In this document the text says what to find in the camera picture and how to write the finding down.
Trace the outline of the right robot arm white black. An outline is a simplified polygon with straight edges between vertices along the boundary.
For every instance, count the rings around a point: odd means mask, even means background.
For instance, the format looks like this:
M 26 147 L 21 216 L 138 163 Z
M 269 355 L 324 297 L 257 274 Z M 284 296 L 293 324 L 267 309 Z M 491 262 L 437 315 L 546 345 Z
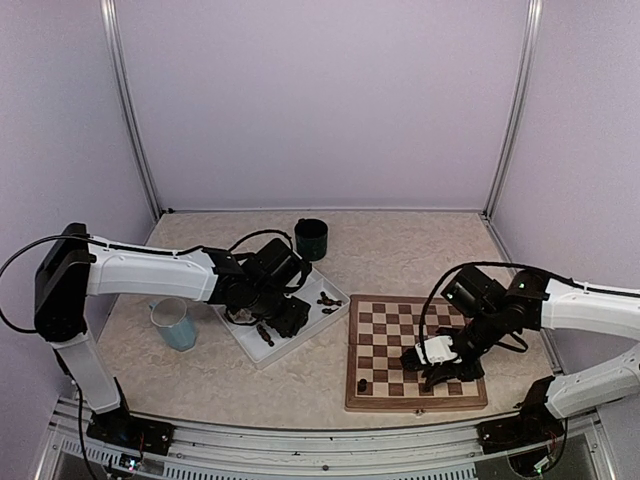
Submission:
M 436 282 L 441 295 L 468 324 L 454 333 L 427 337 L 426 317 L 418 324 L 418 342 L 402 357 L 405 368 L 423 371 L 429 386 L 452 378 L 476 379 L 480 358 L 525 330 L 575 330 L 639 339 L 639 292 L 578 282 L 542 268 L 506 263 L 515 270 L 508 286 L 484 273 L 486 261 L 456 265 Z M 524 411 L 511 433 L 523 444 L 546 432 L 551 418 L 564 419 L 639 392 L 639 348 L 569 375 L 547 377 L 529 389 Z

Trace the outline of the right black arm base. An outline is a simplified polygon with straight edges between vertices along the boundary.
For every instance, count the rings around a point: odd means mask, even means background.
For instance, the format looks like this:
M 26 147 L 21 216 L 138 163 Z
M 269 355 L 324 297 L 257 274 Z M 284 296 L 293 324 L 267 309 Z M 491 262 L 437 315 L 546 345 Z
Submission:
M 476 431 L 484 454 L 518 449 L 562 437 L 566 421 L 554 417 L 545 406 L 546 393 L 532 387 L 517 414 L 481 422 Z

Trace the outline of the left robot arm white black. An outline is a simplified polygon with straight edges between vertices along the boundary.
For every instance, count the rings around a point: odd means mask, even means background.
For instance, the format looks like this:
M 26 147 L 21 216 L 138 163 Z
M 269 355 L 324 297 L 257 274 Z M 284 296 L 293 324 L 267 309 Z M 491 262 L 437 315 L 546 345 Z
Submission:
M 111 242 L 71 223 L 52 240 L 35 276 L 35 330 L 101 415 L 102 430 L 121 445 L 133 443 L 140 424 L 98 353 L 84 318 L 87 297 L 176 297 L 231 314 L 245 310 L 283 338 L 296 336 L 308 321 L 310 305 L 295 294 L 312 265 L 279 239 L 256 253 L 203 246 L 176 251 Z

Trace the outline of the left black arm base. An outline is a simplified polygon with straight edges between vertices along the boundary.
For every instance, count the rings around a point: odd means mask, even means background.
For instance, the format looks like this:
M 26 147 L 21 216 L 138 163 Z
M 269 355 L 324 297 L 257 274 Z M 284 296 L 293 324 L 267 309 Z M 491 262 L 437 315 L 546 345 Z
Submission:
M 88 437 L 142 453 L 167 456 L 175 427 L 168 422 L 133 415 L 118 380 L 114 381 L 119 404 L 109 412 L 92 413 Z

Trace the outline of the wooden chess board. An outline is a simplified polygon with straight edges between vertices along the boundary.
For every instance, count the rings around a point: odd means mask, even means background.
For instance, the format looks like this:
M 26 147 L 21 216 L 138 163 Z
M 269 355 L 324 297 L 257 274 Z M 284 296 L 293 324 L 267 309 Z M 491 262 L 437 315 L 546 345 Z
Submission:
M 400 357 L 419 341 L 424 299 L 355 294 L 349 310 L 345 409 L 351 412 L 458 412 L 482 410 L 488 395 L 482 379 L 448 380 L 423 393 L 420 372 L 402 368 Z M 357 382 L 368 381 L 364 393 Z

